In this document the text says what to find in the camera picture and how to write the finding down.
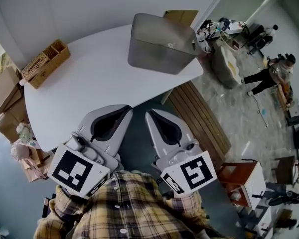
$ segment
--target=black pants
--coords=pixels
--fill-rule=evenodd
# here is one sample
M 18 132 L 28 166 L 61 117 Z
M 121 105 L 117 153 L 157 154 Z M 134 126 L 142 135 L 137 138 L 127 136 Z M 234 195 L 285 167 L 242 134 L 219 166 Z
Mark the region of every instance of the black pants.
M 258 74 L 248 76 L 244 78 L 244 80 L 246 84 L 261 81 L 261 83 L 252 90 L 254 95 L 260 93 L 262 90 L 277 85 L 277 83 L 274 82 L 273 78 L 270 76 L 269 69 L 264 69 L 260 71 Z
M 287 194 L 287 187 L 284 184 L 267 182 L 266 188 L 274 191 L 266 191 L 263 195 L 265 198 L 274 198 L 278 196 L 285 196 Z
M 287 118 L 288 126 L 294 126 L 299 124 L 299 116 Z

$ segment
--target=gray plastic bin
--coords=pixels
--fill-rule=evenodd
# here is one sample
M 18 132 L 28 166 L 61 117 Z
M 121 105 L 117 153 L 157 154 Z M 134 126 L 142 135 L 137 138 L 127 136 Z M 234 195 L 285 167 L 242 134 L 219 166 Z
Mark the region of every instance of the gray plastic bin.
M 128 58 L 131 66 L 178 74 L 199 55 L 199 49 L 189 26 L 146 13 L 134 16 Z

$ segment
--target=wooden bench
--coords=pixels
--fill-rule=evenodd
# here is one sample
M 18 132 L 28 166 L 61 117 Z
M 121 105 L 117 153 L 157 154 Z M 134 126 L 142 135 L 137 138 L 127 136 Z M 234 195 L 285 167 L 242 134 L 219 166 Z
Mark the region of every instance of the wooden bench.
M 225 160 L 231 144 L 208 104 L 192 82 L 173 89 L 168 102 L 179 117 L 189 126 L 200 147 L 208 150 L 214 167 L 218 170 Z

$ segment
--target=plaid shirt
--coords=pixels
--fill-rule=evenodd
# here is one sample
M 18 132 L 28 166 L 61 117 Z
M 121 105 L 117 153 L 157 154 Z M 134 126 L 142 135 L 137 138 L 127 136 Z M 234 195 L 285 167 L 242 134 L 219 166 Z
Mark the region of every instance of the plaid shirt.
M 207 224 L 198 192 L 166 198 L 149 174 L 118 171 L 88 202 L 69 198 L 60 186 L 51 213 L 38 222 L 36 239 L 223 238 Z

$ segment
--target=wooden basket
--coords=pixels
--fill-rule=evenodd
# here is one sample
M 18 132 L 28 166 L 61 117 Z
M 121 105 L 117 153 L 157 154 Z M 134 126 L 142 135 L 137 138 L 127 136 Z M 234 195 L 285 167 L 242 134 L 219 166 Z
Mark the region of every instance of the wooden basket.
M 58 39 L 36 56 L 21 73 L 37 89 L 69 57 L 68 46 Z

